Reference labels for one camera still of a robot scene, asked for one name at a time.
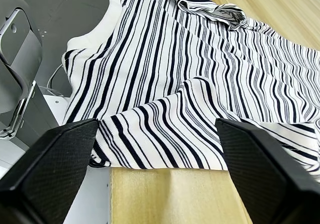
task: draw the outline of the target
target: wooden surface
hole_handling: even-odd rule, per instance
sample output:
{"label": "wooden surface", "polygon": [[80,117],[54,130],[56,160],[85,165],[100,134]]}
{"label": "wooden surface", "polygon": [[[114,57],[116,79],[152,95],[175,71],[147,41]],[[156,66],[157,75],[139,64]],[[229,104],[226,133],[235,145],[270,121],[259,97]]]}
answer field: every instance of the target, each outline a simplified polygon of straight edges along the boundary
{"label": "wooden surface", "polygon": [[252,223],[229,172],[111,170],[112,224]]}
{"label": "wooden surface", "polygon": [[[320,50],[318,0],[213,0],[234,3],[282,36]],[[228,172],[192,169],[111,172],[112,224],[252,223]]]}
{"label": "wooden surface", "polygon": [[320,50],[319,0],[213,0],[233,3],[297,44]]}

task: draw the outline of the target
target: striped garment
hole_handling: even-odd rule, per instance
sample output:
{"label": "striped garment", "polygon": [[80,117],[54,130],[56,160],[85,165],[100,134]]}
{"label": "striped garment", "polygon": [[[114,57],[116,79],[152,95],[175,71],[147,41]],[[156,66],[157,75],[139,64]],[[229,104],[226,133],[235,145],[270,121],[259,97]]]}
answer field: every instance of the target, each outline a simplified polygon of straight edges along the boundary
{"label": "striped garment", "polygon": [[318,51],[234,4],[120,4],[99,48],[62,58],[73,88],[65,122],[100,120],[96,163],[226,170],[215,127],[216,118],[226,118],[269,132],[320,181]]}

